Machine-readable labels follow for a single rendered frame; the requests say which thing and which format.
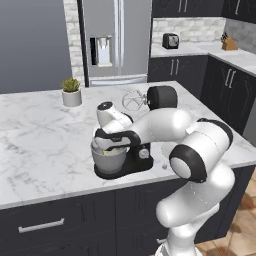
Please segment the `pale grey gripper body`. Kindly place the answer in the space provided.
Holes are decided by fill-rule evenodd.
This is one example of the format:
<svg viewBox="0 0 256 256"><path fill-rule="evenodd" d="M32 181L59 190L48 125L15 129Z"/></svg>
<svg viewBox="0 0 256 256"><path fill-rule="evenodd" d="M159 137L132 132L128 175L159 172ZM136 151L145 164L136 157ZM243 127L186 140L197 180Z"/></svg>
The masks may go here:
<svg viewBox="0 0 256 256"><path fill-rule="evenodd" d="M130 140L127 137L124 137L117 142L99 137L92 140L93 149L101 155L103 155L103 151L110 151L111 155L121 154L122 152L127 151L127 145L129 144Z"/></svg>

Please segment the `grey mixer bowl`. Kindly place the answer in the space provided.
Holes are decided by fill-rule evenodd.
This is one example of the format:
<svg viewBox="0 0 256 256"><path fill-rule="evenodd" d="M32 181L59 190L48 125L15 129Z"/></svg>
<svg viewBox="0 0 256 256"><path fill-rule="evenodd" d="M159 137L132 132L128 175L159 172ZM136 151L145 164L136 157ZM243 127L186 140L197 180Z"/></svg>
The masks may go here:
<svg viewBox="0 0 256 256"><path fill-rule="evenodd" d="M104 156L99 153L97 153L93 147L92 150L92 157L94 160L94 163L96 164L96 167L98 170L104 174L112 174L118 172L123 163L126 159L126 152L122 152L121 154L117 155L110 155L110 156Z"/></svg>

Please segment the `black stand mixer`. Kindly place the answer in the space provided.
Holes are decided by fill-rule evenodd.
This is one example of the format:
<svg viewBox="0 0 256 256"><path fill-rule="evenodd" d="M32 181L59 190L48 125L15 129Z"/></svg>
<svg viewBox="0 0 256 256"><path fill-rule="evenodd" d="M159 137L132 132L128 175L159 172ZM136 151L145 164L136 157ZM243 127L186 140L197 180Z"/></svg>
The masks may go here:
<svg viewBox="0 0 256 256"><path fill-rule="evenodd" d="M176 108L178 104L177 93L174 88L166 85L150 87L146 95L146 104L150 110L167 107ZM132 117L118 111L111 101L103 102L97 107L97 119L100 125L97 128L98 131L102 131L103 127L110 127L113 130L120 131L122 128L127 128L133 123ZM141 149L147 149L149 151L149 157L147 159L141 159L139 157L139 151ZM149 143L132 147L127 146L125 162L118 172L104 174L98 170L95 163L94 171L100 178L116 179L131 173L149 170L153 167L154 162L154 159L150 155L150 149L151 145Z"/></svg>

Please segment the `green plant in white pot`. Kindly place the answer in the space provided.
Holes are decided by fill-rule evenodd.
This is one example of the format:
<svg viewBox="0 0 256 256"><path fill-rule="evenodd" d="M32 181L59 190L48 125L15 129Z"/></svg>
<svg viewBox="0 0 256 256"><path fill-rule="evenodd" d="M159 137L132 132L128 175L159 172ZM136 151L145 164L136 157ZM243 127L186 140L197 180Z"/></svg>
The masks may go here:
<svg viewBox="0 0 256 256"><path fill-rule="evenodd" d="M61 82L63 105L77 107L82 104L80 82L72 77Z"/></svg>

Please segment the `dark island cupboard door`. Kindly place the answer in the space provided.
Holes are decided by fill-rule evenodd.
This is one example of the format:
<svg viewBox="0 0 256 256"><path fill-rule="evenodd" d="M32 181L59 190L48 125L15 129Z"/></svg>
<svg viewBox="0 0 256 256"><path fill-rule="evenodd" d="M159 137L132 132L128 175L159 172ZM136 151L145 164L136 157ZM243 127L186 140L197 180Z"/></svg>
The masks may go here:
<svg viewBox="0 0 256 256"><path fill-rule="evenodd" d="M195 243L215 240L226 236L254 169L254 165L233 169L235 184L232 190L220 202L219 211L209 218L197 232Z"/></svg>
<svg viewBox="0 0 256 256"><path fill-rule="evenodd" d="M117 256L150 256L167 236L156 218L156 205L186 184L181 179L167 180L115 192Z"/></svg>

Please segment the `dark island drawer front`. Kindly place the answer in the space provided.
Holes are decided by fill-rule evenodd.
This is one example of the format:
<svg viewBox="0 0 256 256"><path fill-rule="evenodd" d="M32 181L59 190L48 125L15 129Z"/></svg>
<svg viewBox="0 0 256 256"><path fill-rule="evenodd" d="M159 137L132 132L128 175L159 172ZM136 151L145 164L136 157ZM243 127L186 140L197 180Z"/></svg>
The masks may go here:
<svg viewBox="0 0 256 256"><path fill-rule="evenodd" d="M62 226L18 232L61 218ZM114 193L0 204L0 256L26 254L116 256Z"/></svg>

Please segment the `stainless steel fridge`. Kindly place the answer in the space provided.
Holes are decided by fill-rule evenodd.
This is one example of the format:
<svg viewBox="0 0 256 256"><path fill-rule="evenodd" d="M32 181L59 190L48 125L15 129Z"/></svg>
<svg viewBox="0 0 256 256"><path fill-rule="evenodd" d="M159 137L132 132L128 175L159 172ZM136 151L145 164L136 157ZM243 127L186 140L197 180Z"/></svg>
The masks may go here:
<svg viewBox="0 0 256 256"><path fill-rule="evenodd" d="M145 83L152 0L78 0L88 87Z"/></svg>

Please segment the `black toaster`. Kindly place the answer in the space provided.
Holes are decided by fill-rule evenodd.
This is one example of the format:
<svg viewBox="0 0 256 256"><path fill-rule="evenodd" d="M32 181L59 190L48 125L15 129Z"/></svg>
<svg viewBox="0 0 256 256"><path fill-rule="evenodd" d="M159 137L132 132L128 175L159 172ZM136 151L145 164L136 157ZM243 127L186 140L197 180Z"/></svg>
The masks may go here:
<svg viewBox="0 0 256 256"><path fill-rule="evenodd" d="M179 47L179 36L174 33L164 33L162 46L165 49L177 49Z"/></svg>

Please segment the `dark base cupboards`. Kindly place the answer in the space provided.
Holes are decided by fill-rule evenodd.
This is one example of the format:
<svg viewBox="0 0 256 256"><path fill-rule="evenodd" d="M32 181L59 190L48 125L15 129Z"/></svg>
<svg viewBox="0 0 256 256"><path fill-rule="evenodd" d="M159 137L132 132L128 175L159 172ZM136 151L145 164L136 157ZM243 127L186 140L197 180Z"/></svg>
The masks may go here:
<svg viewBox="0 0 256 256"><path fill-rule="evenodd" d="M240 135L256 99L256 77L210 55L151 58L148 81L177 81Z"/></svg>

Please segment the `wooden knife block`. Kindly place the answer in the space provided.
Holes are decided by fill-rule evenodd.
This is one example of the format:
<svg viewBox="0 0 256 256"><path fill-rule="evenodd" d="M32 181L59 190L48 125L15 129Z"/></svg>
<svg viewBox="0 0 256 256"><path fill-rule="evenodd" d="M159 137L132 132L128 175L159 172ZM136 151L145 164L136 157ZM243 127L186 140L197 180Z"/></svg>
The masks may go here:
<svg viewBox="0 0 256 256"><path fill-rule="evenodd" d="M226 32L221 37L222 49L225 51L237 50L238 47L231 36L228 36Z"/></svg>

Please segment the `dark wall cupboards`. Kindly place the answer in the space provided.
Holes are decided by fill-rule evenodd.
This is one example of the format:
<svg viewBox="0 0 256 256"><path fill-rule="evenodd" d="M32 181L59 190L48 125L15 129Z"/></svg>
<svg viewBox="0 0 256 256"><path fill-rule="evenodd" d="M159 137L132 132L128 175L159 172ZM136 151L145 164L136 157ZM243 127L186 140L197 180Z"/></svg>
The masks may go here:
<svg viewBox="0 0 256 256"><path fill-rule="evenodd" d="M224 17L256 24L256 0L153 0L152 16Z"/></svg>

